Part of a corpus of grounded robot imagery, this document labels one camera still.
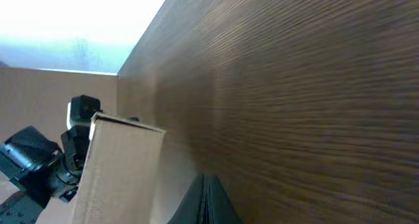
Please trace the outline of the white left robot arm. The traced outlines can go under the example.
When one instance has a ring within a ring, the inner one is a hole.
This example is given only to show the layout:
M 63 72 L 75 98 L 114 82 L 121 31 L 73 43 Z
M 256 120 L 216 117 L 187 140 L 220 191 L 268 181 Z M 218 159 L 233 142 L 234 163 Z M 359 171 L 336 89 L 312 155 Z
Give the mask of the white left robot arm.
M 1 172 L 18 191 L 1 204 L 1 223 L 35 223 L 51 198 L 70 202 L 77 194 L 90 128 L 61 135 L 63 149 L 28 126 L 1 143 Z

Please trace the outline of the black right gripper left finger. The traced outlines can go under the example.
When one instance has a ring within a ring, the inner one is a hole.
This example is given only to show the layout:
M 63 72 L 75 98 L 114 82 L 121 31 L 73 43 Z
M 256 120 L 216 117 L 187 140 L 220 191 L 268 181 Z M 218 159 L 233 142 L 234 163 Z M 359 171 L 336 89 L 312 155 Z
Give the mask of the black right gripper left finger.
M 204 177 L 194 178 L 168 224 L 200 224 L 203 221 Z

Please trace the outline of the brown cardboard box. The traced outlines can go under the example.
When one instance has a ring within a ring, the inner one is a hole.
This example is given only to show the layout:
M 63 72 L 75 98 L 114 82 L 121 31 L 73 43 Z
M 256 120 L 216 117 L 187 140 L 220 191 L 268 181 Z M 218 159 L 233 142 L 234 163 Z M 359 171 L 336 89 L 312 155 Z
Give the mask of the brown cardboard box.
M 167 223 L 195 175 L 181 139 L 154 126 L 96 113 L 71 222 Z

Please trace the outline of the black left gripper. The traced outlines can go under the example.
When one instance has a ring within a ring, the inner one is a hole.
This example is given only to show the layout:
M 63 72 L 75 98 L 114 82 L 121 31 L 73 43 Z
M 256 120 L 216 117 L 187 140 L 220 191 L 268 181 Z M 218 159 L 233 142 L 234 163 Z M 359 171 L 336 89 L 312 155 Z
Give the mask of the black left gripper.
M 89 126 L 73 126 L 61 135 L 65 164 L 71 174 L 81 177 L 86 160 L 89 140 Z

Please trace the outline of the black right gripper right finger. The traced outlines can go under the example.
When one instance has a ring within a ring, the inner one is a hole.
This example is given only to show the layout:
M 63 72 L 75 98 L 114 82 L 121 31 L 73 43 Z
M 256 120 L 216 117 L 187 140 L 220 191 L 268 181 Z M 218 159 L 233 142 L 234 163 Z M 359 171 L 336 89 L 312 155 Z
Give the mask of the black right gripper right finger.
M 205 223 L 242 224 L 218 177 L 205 177 Z

